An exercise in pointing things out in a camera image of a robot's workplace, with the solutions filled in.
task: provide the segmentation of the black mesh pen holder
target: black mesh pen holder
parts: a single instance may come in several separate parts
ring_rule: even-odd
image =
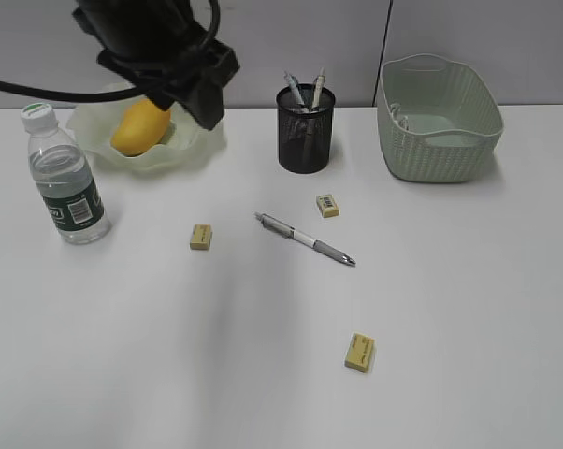
[[[312,101],[312,85],[300,84],[307,104]],[[289,87],[282,89],[278,103],[278,159],[294,173],[315,173],[329,162],[331,128],[336,97],[326,88],[321,92],[319,108],[307,112],[296,102]]]

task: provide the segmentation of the pen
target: pen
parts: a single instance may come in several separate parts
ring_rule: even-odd
[[[288,83],[288,86],[290,86],[290,91],[292,91],[292,95],[294,96],[296,102],[300,106],[300,111],[303,113],[309,112],[309,108],[305,106],[304,99],[302,98],[302,95],[298,90],[298,84],[296,83],[296,79],[288,72],[285,72],[283,77],[285,78],[285,82]]]
[[[312,94],[312,104],[310,105],[310,110],[315,111],[319,108],[319,100],[321,98],[321,92],[323,91],[323,85],[325,83],[325,69],[322,68],[319,72],[319,76],[315,79],[313,84],[313,94]]]
[[[315,78],[315,82],[312,86],[312,103],[310,104],[310,112],[316,112],[319,108],[319,100],[321,99],[321,92],[323,91],[323,85],[325,83],[325,69],[322,68],[319,72],[319,76]],[[302,154],[303,164],[307,164],[310,159],[310,153],[312,150],[312,142],[314,140],[314,130],[315,121],[311,120],[307,128],[307,137],[304,142],[304,152]]]
[[[279,220],[276,220],[269,215],[264,213],[255,212],[254,216],[256,219],[261,222],[265,229],[273,231],[281,236],[286,237],[287,239],[292,239],[299,241],[303,245],[312,248],[317,253],[321,253],[326,255],[327,257],[331,257],[334,260],[337,260],[341,264],[348,265],[350,267],[355,267],[356,262],[352,259],[348,254],[343,253],[342,251],[336,250],[332,248],[326,243],[323,243],[320,240],[316,240],[313,237],[307,236],[303,232],[300,232],[293,227],[287,225],[286,223],[282,223]]]

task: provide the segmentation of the yellow eraser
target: yellow eraser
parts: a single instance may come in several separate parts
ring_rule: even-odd
[[[195,224],[195,230],[190,239],[190,248],[193,250],[207,250],[210,247],[210,239],[213,231],[209,224]]]
[[[335,217],[339,215],[339,207],[332,195],[317,196],[317,207],[321,211],[323,218]]]
[[[375,340],[361,334],[353,334],[344,365],[360,372],[367,372]]]

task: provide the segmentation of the pen grip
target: pen grip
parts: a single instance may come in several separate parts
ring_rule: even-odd
[[[323,243],[320,240],[315,241],[312,249],[335,260],[342,260],[342,257],[344,256],[344,253],[342,251],[338,251],[337,249],[332,248],[327,243]]]
[[[288,226],[286,223],[282,223],[273,217],[263,214],[263,227],[270,231],[273,231],[281,236],[291,239],[294,236],[294,228]]]

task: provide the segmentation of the basket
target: basket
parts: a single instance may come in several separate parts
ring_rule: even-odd
[[[379,99],[383,158],[404,181],[474,179],[504,128],[481,77],[433,54],[384,64]]]

